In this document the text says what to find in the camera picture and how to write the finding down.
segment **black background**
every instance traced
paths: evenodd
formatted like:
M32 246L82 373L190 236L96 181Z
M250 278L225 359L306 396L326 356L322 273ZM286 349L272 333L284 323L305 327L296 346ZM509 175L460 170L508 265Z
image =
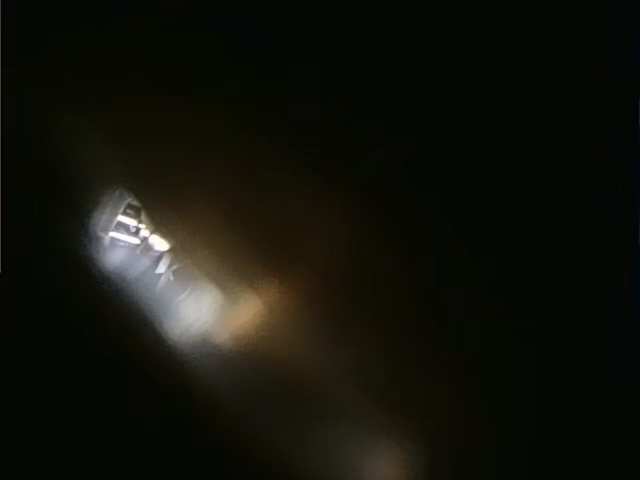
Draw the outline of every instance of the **black background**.
M578 87L559 73L564 50L541 48L536 30L514 20L522 12L498 27L480 20L491 15L486 9L223 17L184 7L133 13L96 2L6 3L3 170L12 186L3 219L13 233L3 274L12 270L16 292L5 342L16 377L7 395L18 406L18 451L38 459L32 463L87 474L104 466L122 472L127 457L145 469L201 464L217 478L261 478L280 468L243 446L232 424L194 413L202 410L199 393L182 380L180 365L167 360L157 369L163 373L150 376L136 340L109 326L114 313L131 313L117 310L123 307L91 280L67 237L50 234L61 231L56 211L81 216L86 208L65 160L35 133L58 100L51 99L53 107L31 101L40 88L33 85L45 84L60 101L109 102L96 93L102 85L125 105L165 102L184 115L185 128L197 129L208 115L200 105L225 90L224 121L244 130L270 124L293 157L312 152L296 168L378 226L370 248L395 252L397 291L438 312L425 325L408 302L399 333L387 332L389 358L400 359L391 365L446 385L448 414L414 419L435 431L433 478L542 478L551 439L573 432L550 420L549 409L575 413L560 392L584 375L576 357L567 368L556 359L573 351L567 338L579 343L587 328L567 337L564 322L576 312L559 306L575 289L573 275L585 271L579 247L563 232L588 207L569 193L579 182L575 170L567 175L560 167L576 155L580 138L571 135L577 125L569 113L585 107L567 101ZM59 58L75 60L60 69ZM224 76L211 58L223 59ZM100 68L114 59L117 70ZM84 90L77 81L83 75L90 79ZM136 96L145 82L147 96ZM569 205L556 200L567 195ZM447 233L434 235L434 228ZM265 262L286 264L286 249L272 246L277 234L254 238ZM435 285L420 263L425 248L440 252L427 266L439 272ZM447 280L451 271L464 272L463 279ZM384 275L369 261L354 283ZM356 298L375 292L363 288ZM587 292L572 298L584 302ZM412 347L416 338L435 353ZM441 371L427 372L434 365ZM405 410L411 418L411 402Z

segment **light fixture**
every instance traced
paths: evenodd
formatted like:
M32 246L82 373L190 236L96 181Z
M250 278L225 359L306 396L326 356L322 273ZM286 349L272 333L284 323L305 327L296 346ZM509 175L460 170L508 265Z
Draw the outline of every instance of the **light fixture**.
M139 245L141 243L139 238L132 237L131 235L125 235L124 233L109 232L109 236L117 238L118 240L124 240L125 242L133 243L135 245Z
M169 250L169 248L171 248L169 242L167 242L164 238L156 233L152 234L149 237L149 245L151 245L154 250L157 250L159 252L166 252L167 250Z
M118 215L118 221L131 225L132 227L138 226L138 221L135 218L127 217L126 215Z

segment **blurry light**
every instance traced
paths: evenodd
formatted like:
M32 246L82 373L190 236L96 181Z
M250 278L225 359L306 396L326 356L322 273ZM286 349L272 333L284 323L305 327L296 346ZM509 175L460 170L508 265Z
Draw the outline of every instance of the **blurry light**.
M138 221L135 218L130 218L125 215L118 215L118 221L126 223L127 225L131 225L132 227L138 225Z
M124 233L109 232L109 236L117 238L119 240L124 240L125 242L135 243L136 245L138 245L140 243L140 239L139 238L132 237L130 235L125 235Z
M159 252L166 252L167 250L169 250L169 248L171 248L169 242L155 233L149 237L149 244Z

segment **light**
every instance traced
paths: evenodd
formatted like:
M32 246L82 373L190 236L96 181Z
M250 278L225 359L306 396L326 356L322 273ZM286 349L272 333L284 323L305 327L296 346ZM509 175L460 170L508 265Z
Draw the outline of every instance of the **light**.
M118 215L118 221L131 225L132 227L138 226L138 221L135 218L127 217L125 215Z
M136 245L140 244L139 238L132 237L131 235L125 235L124 233L109 232L109 236L119 240L124 240L125 242L134 243Z
M167 250L169 250L169 248L171 248L169 242L155 233L149 237L149 245L151 245L154 250L157 250L159 252L166 252Z

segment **dark background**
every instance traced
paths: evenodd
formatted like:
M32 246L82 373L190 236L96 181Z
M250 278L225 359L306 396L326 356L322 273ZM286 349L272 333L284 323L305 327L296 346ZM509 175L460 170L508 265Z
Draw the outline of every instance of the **dark background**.
M550 215L548 204L567 184L549 157L569 151L559 141L567 107L548 93L566 80L541 74L535 88L527 83L541 53L524 23L490 28L480 7L464 15L438 7L429 15L247 18L184 7L133 13L116 4L4 3L3 170L11 196L5 191L3 219L14 234L3 253L16 292L5 341L19 451L52 469L123 471L131 459L149 470L202 466L218 478L295 475L205 408L159 342L110 322L135 312L96 282L70 240L88 213L87 193L47 133L57 112L79 105L114 131L121 126L129 158L140 145L175 152L189 139L191 160L180 165L122 164L149 198L180 169L216 176L222 168L231 179L260 172L266 186L247 193L246 206L237 192L219 198L271 271L296 260L286 219L274 214L265 225L254 211L258 200L272 213L295 202L278 193L276 167L333 192L356 219L358 240L340 279L347 293L328 293L334 303L322 308L363 317L336 320L338 337L364 324L371 344L384 346L379 365L363 374L372 378L363 380L367 391L398 424L430 432L433 478L538 477L546 465L543 405L559 392L559 376L549 375L560 341L548 299L565 295L559 277L568 270L553 269L567 217ZM549 56L545 65L557 71L558 62ZM228 137L211 137L211 125ZM139 137L127 138L131 131ZM273 144L280 156L265 164L260 152ZM242 160L204 160L218 145L232 157L239 149ZM149 170L164 179L146 180ZM185 182L169 203L179 204ZM404 300L367 306L389 292ZM367 347L354 342L358 357ZM149 349L156 354L141 353ZM434 389L446 407L422 406Z

